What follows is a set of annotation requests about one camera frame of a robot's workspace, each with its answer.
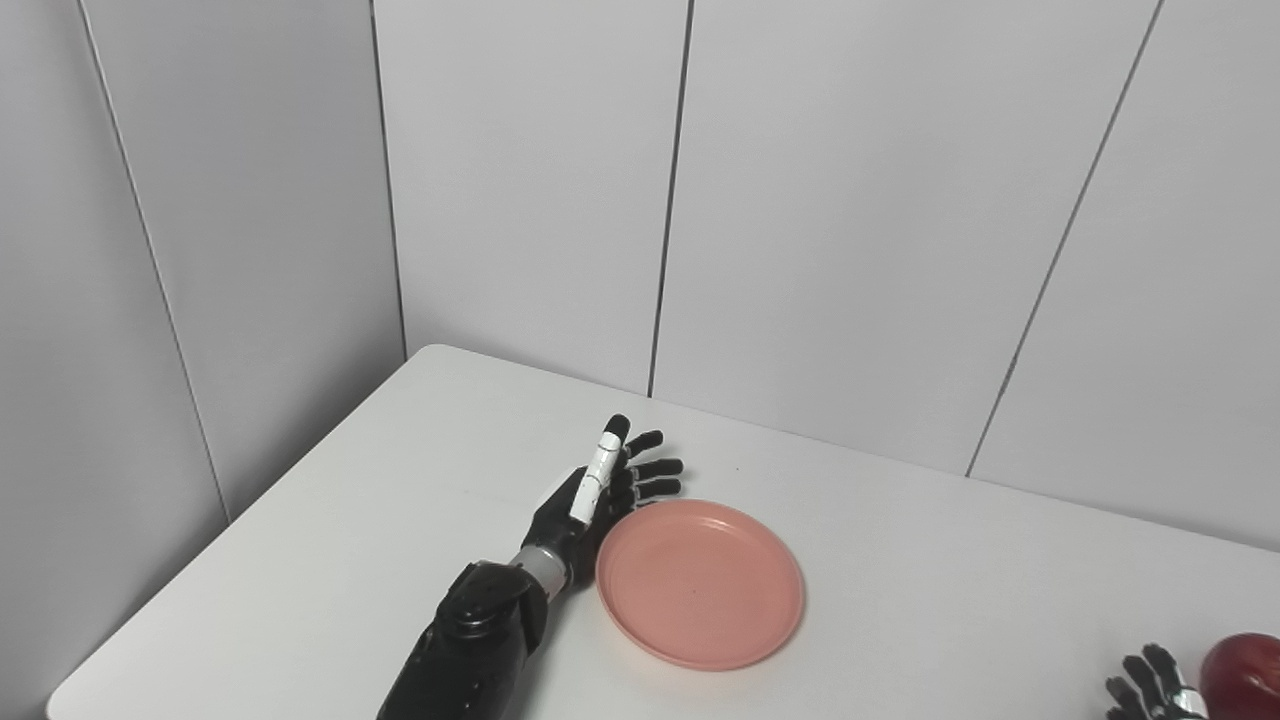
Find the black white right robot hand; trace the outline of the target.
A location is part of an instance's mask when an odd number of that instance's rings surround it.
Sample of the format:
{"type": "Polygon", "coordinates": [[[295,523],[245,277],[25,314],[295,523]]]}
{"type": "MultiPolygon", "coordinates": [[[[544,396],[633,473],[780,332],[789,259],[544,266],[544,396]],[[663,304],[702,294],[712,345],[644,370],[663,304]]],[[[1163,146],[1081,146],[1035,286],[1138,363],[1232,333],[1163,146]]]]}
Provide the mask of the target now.
{"type": "Polygon", "coordinates": [[[1121,661],[1123,675],[1103,687],[1112,700],[1105,719],[1208,719],[1204,697],[1187,683],[1174,656],[1161,644],[1144,644],[1121,661]]]}

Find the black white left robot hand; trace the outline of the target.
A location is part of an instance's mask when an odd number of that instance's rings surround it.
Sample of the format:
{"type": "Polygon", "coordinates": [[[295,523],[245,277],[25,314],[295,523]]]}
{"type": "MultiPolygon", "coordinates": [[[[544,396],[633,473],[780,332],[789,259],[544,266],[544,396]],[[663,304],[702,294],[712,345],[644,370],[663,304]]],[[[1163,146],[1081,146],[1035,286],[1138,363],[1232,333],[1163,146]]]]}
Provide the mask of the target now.
{"type": "Polygon", "coordinates": [[[630,429],[627,416],[613,415],[586,465],[572,470],[532,515],[512,564],[550,598],[593,582],[603,541],[623,518],[682,489],[682,460],[637,460],[664,443],[663,433],[630,438],[630,429]]]}

